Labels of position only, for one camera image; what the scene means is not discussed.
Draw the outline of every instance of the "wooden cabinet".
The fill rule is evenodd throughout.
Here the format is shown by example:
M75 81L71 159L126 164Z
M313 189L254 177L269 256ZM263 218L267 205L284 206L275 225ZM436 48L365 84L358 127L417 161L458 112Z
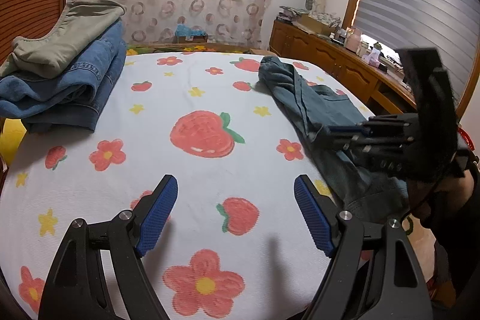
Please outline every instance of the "wooden cabinet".
M319 66L376 114L416 110L412 94L398 79L369 66L353 52L292 25L274 22L270 50L281 57Z

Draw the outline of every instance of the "zebra blind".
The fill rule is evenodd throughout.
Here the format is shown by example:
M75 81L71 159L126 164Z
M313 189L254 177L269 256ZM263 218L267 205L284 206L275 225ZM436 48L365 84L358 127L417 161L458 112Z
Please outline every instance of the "zebra blind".
M454 97L462 96L479 39L479 0L359 0L353 24L393 49L437 47Z

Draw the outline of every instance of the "green folded garment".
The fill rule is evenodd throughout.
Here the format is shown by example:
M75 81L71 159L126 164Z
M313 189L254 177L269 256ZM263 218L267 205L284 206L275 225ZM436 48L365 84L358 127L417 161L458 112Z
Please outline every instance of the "green folded garment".
M95 38L102 34L126 8L110 0L68 2L52 30L39 39L15 37L13 52L0 65L0 76L26 70L52 79Z

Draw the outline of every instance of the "cabinet door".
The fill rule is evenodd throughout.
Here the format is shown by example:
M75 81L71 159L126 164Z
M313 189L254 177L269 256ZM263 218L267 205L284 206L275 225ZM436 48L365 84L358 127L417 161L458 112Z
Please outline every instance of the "cabinet door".
M286 55L283 56L295 60L312 61L310 54L311 51L309 49L310 38L308 34L300 31L293 31L289 35L291 36L291 39L287 43L288 50L286 51Z
M374 75L348 59L343 59L337 79L363 103L368 101L378 81Z
M333 51L328 51L323 46L314 45L310 62L320 67L327 74L336 77L338 59Z
M275 22L270 38L270 50L281 57L285 57L286 43L288 41L287 29L280 25L280 22Z

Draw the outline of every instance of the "white bedsheet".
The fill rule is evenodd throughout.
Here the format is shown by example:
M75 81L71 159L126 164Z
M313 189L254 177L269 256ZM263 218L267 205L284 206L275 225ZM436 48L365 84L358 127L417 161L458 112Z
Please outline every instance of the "white bedsheet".
M231 63L240 57L251 60ZM38 317L71 221L112 219L164 174L176 177L178 199L143 264L172 320L282 320L309 304L328 258L315 248L293 181L308 174L321 191L325 184L289 120L255 85L261 58L129 56L95 133L64 128L23 139L0 198L0 267L29 316ZM323 70L295 63L308 68L297 68L306 80L343 90L371 115ZM189 115L196 111L204 112ZM234 133L222 130L228 118ZM102 259L116 312L128 318L109 253Z

